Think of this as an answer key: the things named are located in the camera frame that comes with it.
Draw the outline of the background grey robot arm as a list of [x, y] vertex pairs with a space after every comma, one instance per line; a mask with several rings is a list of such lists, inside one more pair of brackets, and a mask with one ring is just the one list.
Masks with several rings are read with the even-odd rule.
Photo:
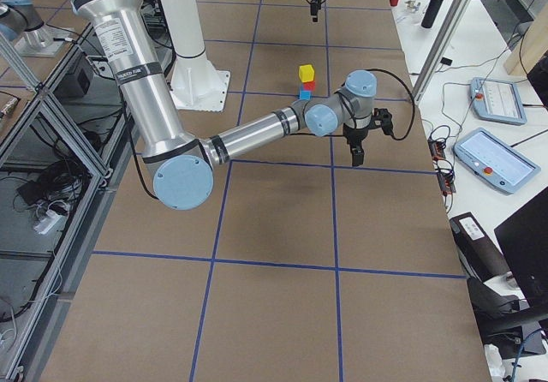
[[31, 0], [1, 0], [1, 34], [14, 41], [22, 57], [54, 57], [63, 46], [58, 30], [48, 27]]

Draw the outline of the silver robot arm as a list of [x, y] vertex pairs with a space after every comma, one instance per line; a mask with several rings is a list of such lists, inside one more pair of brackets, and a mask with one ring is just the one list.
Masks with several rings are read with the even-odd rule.
[[196, 0], [161, 0], [176, 53], [166, 78], [141, 18], [143, 0], [71, 0], [98, 36], [114, 79], [145, 142], [142, 154], [153, 190], [167, 207], [200, 206], [213, 189], [214, 166], [224, 164], [303, 128], [323, 137], [341, 128], [354, 165], [363, 163], [361, 143], [372, 122], [376, 77], [350, 73], [325, 102], [298, 100], [258, 120], [207, 139], [187, 132], [181, 109], [221, 110], [229, 72], [208, 60]]

